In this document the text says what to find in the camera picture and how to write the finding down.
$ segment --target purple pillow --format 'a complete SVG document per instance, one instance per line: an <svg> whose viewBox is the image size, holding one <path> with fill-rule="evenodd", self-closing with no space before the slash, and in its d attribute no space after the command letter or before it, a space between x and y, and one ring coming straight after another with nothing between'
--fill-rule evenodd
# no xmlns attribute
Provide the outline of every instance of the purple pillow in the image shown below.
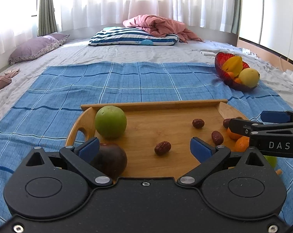
<svg viewBox="0 0 293 233"><path fill-rule="evenodd" d="M69 35L65 35L65 34L61 34L61 33L58 33L58 32L55 32L55 33L52 33L52 34L49 34L50 36L56 38L59 42L60 42L60 45L62 46L68 39L68 37L70 36Z"/></svg>
<svg viewBox="0 0 293 233"><path fill-rule="evenodd" d="M61 46L60 42L50 36L42 36L31 38L25 43L17 46L14 52L9 57L9 64L13 65L18 62L35 60L38 57L53 51Z"/></svg>

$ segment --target pink comforter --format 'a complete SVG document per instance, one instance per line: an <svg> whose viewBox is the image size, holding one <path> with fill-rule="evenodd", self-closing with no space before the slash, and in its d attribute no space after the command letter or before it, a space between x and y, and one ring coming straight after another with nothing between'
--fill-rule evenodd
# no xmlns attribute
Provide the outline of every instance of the pink comforter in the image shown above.
<svg viewBox="0 0 293 233"><path fill-rule="evenodd" d="M181 42L187 40L202 41L194 32L186 28L185 23L154 15L139 15L123 22L125 27L137 27L155 37L177 34Z"/></svg>

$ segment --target pink cloth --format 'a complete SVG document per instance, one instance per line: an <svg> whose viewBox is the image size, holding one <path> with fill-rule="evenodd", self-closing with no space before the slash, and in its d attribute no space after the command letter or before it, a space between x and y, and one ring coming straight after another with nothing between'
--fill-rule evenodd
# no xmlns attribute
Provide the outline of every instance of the pink cloth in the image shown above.
<svg viewBox="0 0 293 233"><path fill-rule="evenodd" d="M155 37L177 34L181 42L187 40L202 41L194 32L186 28L185 23L154 15L139 15L123 22L125 27L137 27Z"/></svg>
<svg viewBox="0 0 293 233"><path fill-rule="evenodd" d="M19 68L15 70L11 70L9 73L5 75L0 75L0 89L4 88L5 86L11 84L12 78L19 73Z"/></svg>

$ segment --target fruit bowl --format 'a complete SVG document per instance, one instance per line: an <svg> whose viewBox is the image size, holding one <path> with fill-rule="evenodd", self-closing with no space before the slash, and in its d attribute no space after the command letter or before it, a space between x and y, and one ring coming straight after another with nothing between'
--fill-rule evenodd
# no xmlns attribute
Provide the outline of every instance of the fruit bowl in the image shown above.
<svg viewBox="0 0 293 233"><path fill-rule="evenodd" d="M239 90L242 92L249 92L253 90L255 87L250 88L246 85L236 83L225 71L222 70L222 66L229 58L234 57L234 54L231 53L223 53L219 52L214 59L214 66L215 70L217 71L218 76L223 80L223 82L228 85L230 88ZM243 69L249 68L248 64L245 62L242 62Z"/></svg>

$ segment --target bamboo tray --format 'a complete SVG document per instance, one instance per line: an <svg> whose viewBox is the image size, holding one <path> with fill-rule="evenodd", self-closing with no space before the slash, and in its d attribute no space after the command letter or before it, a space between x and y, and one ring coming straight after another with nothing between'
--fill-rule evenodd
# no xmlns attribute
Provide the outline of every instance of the bamboo tray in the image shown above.
<svg viewBox="0 0 293 233"><path fill-rule="evenodd" d="M247 118L226 103L227 100L202 100L81 105L84 112L73 125L65 145L73 145L77 132L81 131L85 140L96 136L101 143L117 143L126 151L128 162L122 176L172 176L177 179L199 165L190 152L192 137L199 137L214 146L211 133L217 130L224 137L223 144L234 148L235 141L226 135L223 120L238 116ZM118 139L105 140L95 129L96 113L106 105L117 106L126 114L127 128ZM204 120L202 129L192 126L196 118ZM154 148L162 141L170 142L171 150L163 156L157 156Z"/></svg>

